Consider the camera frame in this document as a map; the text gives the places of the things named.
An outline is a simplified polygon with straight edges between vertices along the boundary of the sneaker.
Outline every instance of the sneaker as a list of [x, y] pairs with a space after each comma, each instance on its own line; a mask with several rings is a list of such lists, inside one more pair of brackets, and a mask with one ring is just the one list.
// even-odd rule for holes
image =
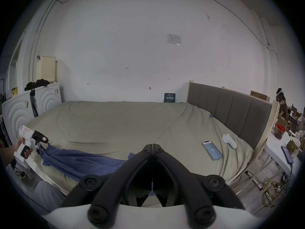
[[15, 168], [15, 173], [20, 178], [25, 178], [27, 174], [24, 171], [21, 171], [19, 168]]

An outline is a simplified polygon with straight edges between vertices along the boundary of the white glove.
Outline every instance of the white glove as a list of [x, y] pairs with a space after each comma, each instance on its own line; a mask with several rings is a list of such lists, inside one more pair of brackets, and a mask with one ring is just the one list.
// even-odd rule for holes
[[231, 146], [231, 148], [236, 149], [237, 147], [236, 142], [232, 139], [230, 134], [223, 134], [222, 140], [224, 143], [228, 143]]

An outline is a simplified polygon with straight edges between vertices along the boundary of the gray pants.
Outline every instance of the gray pants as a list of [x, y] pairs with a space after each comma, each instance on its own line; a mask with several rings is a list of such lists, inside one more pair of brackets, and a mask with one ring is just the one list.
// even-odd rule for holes
[[59, 208], [65, 198], [65, 195], [46, 181], [40, 181], [38, 183], [33, 195], [33, 200], [41, 206], [40, 208], [36, 206], [36, 211], [38, 210], [40, 215], [46, 215], [47, 213]]

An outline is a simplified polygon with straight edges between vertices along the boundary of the plastic jar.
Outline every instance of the plastic jar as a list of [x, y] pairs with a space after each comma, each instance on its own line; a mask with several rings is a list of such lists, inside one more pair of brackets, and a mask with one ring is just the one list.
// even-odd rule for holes
[[286, 129], [284, 128], [284, 126], [277, 124], [276, 128], [275, 128], [274, 136], [277, 139], [281, 140], [285, 132], [286, 132]]

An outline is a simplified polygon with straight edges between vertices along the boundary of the person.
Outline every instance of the person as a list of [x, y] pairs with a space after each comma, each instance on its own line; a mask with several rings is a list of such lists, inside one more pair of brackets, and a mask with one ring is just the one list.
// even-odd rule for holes
[[[24, 137], [20, 137], [15, 145], [10, 147], [5, 147], [2, 140], [0, 140], [0, 155], [2, 158], [2, 162], [4, 166], [8, 166], [14, 160], [14, 152], [18, 150], [21, 143], [24, 144]], [[24, 158], [28, 159], [32, 150], [27, 150], [24, 152]], [[63, 201], [65, 200], [65, 195], [59, 192], [54, 186], [46, 181], [40, 181], [36, 186], [33, 193], [33, 200], [37, 203], [41, 208], [35, 206], [35, 204], [31, 204], [32, 207], [40, 214], [45, 215], [61, 206]]]
[[[15, 159], [14, 152], [18, 150], [21, 143], [24, 144], [24, 137], [19, 137], [15, 145], [12, 145], [10, 147], [5, 147], [4, 143], [0, 140], [0, 155], [5, 167], [8, 166], [8, 164], [10, 164], [11, 162], [13, 162], [13, 160]], [[27, 159], [30, 154], [31, 151], [27, 150], [26, 152], [24, 152], [24, 158]]]
[[280, 113], [283, 111], [283, 116], [286, 116], [286, 114], [288, 113], [288, 108], [286, 104], [286, 98], [284, 97], [284, 90], [282, 88], [279, 88], [276, 91], [275, 99], [280, 103]]
[[300, 118], [298, 118], [297, 123], [299, 126], [299, 130], [304, 131], [305, 130], [305, 107], [303, 110], [303, 114], [300, 116]]

